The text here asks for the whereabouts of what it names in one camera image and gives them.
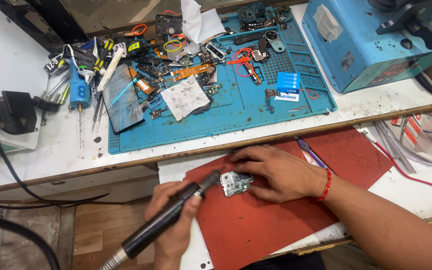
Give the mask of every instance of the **hand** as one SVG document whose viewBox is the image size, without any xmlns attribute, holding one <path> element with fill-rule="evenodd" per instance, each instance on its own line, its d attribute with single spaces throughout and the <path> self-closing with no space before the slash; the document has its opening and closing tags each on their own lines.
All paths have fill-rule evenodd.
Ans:
<svg viewBox="0 0 432 270">
<path fill-rule="evenodd" d="M 177 181 L 159 184 L 154 187 L 153 197 L 144 214 L 148 221 L 156 215 L 190 181 Z M 190 227 L 198 211 L 201 196 L 193 196 L 183 207 L 179 220 L 154 241 L 154 270 L 178 270 L 181 256 L 189 245 Z"/>
<path fill-rule="evenodd" d="M 285 202 L 306 196 L 319 198 L 327 184 L 327 171 L 312 165 L 301 158 L 268 144 L 255 145 L 238 150 L 230 161 L 236 163 L 252 159 L 238 165 L 237 173 L 250 173 L 264 176 L 271 189 L 249 186 L 248 191 L 256 197 L 272 202 Z"/>
</svg>

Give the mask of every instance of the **blue electric screwdriver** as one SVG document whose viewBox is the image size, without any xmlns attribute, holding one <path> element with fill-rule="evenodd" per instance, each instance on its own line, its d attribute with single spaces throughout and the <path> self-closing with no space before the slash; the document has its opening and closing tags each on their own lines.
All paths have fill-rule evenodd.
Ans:
<svg viewBox="0 0 432 270">
<path fill-rule="evenodd" d="M 79 148 L 81 148 L 81 113 L 83 109 L 91 105 L 91 89 L 86 84 L 86 80 L 78 73 L 78 68 L 73 62 L 73 58 L 69 59 L 69 103 L 72 107 L 78 108 L 79 112 Z"/>
</svg>

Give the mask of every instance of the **blue silicone repair mat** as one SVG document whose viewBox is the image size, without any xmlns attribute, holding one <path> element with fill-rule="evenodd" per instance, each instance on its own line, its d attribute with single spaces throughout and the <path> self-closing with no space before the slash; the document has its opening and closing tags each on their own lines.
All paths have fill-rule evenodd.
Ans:
<svg viewBox="0 0 432 270">
<path fill-rule="evenodd" d="M 268 18 L 274 16 L 271 7 L 266 8 L 266 13 Z M 225 15 L 228 17 L 223 23 L 225 27 L 240 28 L 237 13 Z M 176 121 L 170 110 L 162 112 L 161 117 L 152 120 L 149 114 L 151 110 L 148 109 L 144 113 L 145 122 L 119 135 L 112 132 L 110 125 L 109 153 L 124 153 L 335 111 L 337 106 L 333 96 L 321 76 L 291 11 L 288 12 L 285 21 L 288 26 L 291 26 L 286 30 L 281 30 L 278 24 L 249 32 L 228 34 L 212 40 L 214 46 L 220 44 L 222 47 L 227 49 L 231 47 L 232 50 L 237 51 L 250 45 L 257 45 L 257 40 L 236 46 L 232 42 L 233 38 L 255 32 L 261 32 L 264 36 L 269 30 L 276 31 L 283 40 L 286 50 L 283 53 L 277 53 L 272 48 L 268 48 L 271 58 L 265 64 L 251 61 L 256 73 L 261 78 L 261 85 L 256 86 L 251 78 L 237 75 L 236 65 L 217 65 L 217 83 L 213 83 L 213 85 L 222 83 L 223 87 L 219 89 L 218 94 L 212 96 L 214 101 L 208 111 L 197 115 L 189 114 L 180 121 Z M 231 61 L 232 54 L 234 53 L 231 52 L 230 55 L 226 55 L 226 61 Z M 197 56 L 193 60 L 193 66 L 200 62 Z M 243 66 L 240 66 L 238 71 L 243 75 L 247 74 Z M 300 73 L 300 88 L 314 91 L 318 98 L 309 98 L 306 91 L 299 92 L 299 101 L 297 102 L 275 100 L 274 97 L 271 97 L 271 105 L 274 107 L 274 113 L 271 114 L 265 107 L 265 89 L 276 89 L 279 71 Z M 174 83 L 168 82 L 167 85 L 170 87 Z M 166 103 L 163 102 L 152 110 L 163 109 L 165 106 Z M 299 110 L 289 111 L 294 108 L 299 108 Z"/>
</svg>

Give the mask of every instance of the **wooden floor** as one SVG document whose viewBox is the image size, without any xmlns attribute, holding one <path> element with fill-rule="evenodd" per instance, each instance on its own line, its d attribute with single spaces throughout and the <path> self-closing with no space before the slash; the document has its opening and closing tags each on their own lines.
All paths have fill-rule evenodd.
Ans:
<svg viewBox="0 0 432 270">
<path fill-rule="evenodd" d="M 144 222 L 148 202 L 134 205 L 81 205 L 74 219 L 73 270 L 98 269 Z M 151 244 L 120 270 L 153 270 Z"/>
</svg>

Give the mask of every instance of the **red digital display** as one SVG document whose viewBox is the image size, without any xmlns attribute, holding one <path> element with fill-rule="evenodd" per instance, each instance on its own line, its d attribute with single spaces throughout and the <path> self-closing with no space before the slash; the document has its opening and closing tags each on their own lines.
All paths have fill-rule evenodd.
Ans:
<svg viewBox="0 0 432 270">
<path fill-rule="evenodd" d="M 394 78 L 396 78 L 401 73 L 405 72 L 408 68 L 410 68 L 414 63 L 416 63 L 417 59 L 409 60 L 402 63 L 392 64 L 387 67 L 381 74 L 379 74 L 374 80 L 372 80 L 368 85 L 379 84 L 384 82 L 390 82 Z"/>
</svg>

